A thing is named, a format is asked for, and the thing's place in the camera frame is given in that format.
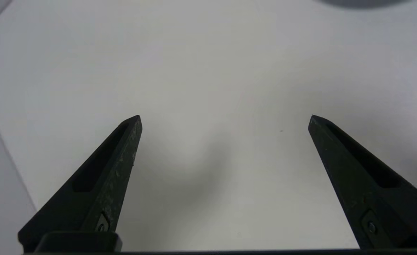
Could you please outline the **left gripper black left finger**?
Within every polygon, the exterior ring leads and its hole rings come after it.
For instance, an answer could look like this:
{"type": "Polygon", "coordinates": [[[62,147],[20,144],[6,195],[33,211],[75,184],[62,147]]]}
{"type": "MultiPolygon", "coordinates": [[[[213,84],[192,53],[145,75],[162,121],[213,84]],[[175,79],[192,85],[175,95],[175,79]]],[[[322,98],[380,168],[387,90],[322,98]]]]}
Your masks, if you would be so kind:
{"type": "Polygon", "coordinates": [[[19,231],[24,253],[112,253],[142,123],[123,121],[19,231]]]}

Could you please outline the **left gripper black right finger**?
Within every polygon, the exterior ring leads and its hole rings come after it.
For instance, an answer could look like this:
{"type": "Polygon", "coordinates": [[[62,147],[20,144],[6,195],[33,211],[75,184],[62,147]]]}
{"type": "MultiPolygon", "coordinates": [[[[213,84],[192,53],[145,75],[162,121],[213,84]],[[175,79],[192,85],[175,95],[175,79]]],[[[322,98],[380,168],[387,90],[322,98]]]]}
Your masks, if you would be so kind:
{"type": "Polygon", "coordinates": [[[417,250],[417,188],[328,119],[308,131],[359,247],[417,250]]]}

